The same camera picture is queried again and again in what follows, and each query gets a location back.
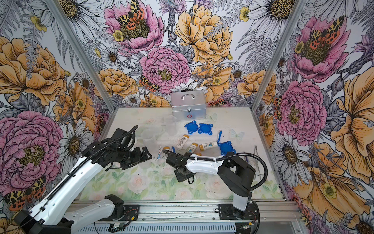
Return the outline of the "blue lid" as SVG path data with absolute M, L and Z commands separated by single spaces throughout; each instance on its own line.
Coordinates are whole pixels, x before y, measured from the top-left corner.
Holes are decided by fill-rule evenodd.
M 236 153 L 236 150 L 233 148 L 231 141 L 219 142 L 218 147 L 220 149 L 221 156 L 225 156 L 229 152 L 234 154 Z
M 196 121 L 189 122 L 185 125 L 185 128 L 187 129 L 187 132 L 189 135 L 195 133 L 198 131 L 199 126 Z
M 199 127 L 198 127 L 198 133 L 199 134 L 208 134 L 208 135 L 212 135 L 213 132 L 212 132 L 212 128 L 213 128 L 213 124 L 207 124 L 207 123 L 200 123 L 199 124 Z

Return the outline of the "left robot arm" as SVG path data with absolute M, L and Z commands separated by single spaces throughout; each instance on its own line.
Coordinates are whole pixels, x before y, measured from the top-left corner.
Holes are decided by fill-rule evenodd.
M 116 129 L 112 137 L 94 141 L 82 153 L 62 181 L 29 211 L 20 211 L 14 218 L 18 229 L 26 234 L 72 234 L 104 218 L 120 220 L 126 216 L 124 201 L 107 195 L 93 205 L 75 212 L 68 208 L 84 187 L 102 170 L 126 170 L 152 159 L 147 147 L 134 147 L 136 130 Z

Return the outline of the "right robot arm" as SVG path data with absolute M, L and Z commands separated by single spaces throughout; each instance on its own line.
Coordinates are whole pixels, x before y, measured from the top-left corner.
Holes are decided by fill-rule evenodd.
M 256 169 L 244 161 L 242 154 L 228 152 L 220 158 L 206 158 L 192 153 L 177 154 L 170 150 L 163 150 L 167 155 L 166 163 L 175 170 L 179 182 L 194 182 L 196 173 L 217 175 L 224 184 L 233 192 L 232 207 L 236 212 L 244 212 L 255 189 L 264 181 L 253 184 Z

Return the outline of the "white bottle teal label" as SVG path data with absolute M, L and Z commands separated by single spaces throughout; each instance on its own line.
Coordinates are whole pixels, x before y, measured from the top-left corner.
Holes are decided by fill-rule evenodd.
M 197 148 L 198 148 L 198 144 L 193 142 L 188 148 L 187 152 L 193 154 Z

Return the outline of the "small toothpaste tube left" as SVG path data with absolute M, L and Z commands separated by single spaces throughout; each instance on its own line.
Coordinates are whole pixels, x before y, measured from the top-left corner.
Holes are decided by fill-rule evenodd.
M 158 150 L 158 153 L 157 153 L 157 160 L 160 160 L 162 158 L 162 151 L 163 151 L 163 148 L 162 148 L 162 146 L 160 146 L 159 150 Z

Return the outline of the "white bottle lying sideways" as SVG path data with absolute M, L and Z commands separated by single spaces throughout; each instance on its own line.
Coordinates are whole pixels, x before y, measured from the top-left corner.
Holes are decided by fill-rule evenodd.
M 212 148 L 215 148 L 215 147 L 218 147 L 218 143 L 216 141 L 209 142 L 209 143 L 203 143 L 199 146 L 200 151 L 205 151 L 205 150 L 212 149 Z

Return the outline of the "white bottle back label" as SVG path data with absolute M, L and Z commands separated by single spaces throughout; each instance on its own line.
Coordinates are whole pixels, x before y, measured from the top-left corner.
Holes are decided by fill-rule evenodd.
M 178 150 L 182 150 L 186 142 L 189 140 L 189 138 L 190 138 L 189 135 L 184 134 L 178 141 L 178 144 L 176 145 L 175 148 Z

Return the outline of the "blue toothbrush near lid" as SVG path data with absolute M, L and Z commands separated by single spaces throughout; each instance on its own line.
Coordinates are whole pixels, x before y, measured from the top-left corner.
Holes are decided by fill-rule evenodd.
M 218 134 L 218 137 L 217 137 L 217 143 L 220 142 L 220 140 L 221 140 L 221 136 L 222 136 L 222 133 L 223 133 L 223 131 L 220 130 L 220 131 L 219 131 L 219 134 Z

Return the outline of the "silver metal first-aid case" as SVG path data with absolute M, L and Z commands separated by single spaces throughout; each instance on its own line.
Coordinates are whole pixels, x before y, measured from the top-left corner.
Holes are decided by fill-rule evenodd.
M 206 98 L 202 91 L 171 93 L 171 111 L 177 121 L 204 119 Z

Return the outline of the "clear packet right edge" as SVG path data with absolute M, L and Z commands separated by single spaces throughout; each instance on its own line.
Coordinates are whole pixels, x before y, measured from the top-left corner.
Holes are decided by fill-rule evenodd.
M 259 168 L 259 161 L 253 157 L 245 156 L 246 162 L 255 169 L 255 178 L 261 178 L 261 172 Z

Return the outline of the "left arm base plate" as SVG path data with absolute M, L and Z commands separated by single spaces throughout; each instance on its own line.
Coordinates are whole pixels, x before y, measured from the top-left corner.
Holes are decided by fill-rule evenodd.
M 137 221 L 140 213 L 140 205 L 123 205 L 123 208 L 115 208 L 111 216 L 99 221 Z

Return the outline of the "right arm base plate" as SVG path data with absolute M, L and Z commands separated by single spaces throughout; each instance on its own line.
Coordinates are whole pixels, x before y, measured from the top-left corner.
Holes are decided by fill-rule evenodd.
M 232 204 L 219 204 L 214 210 L 220 220 L 253 220 L 260 219 L 260 212 L 257 203 L 251 201 L 244 211 L 234 208 Z

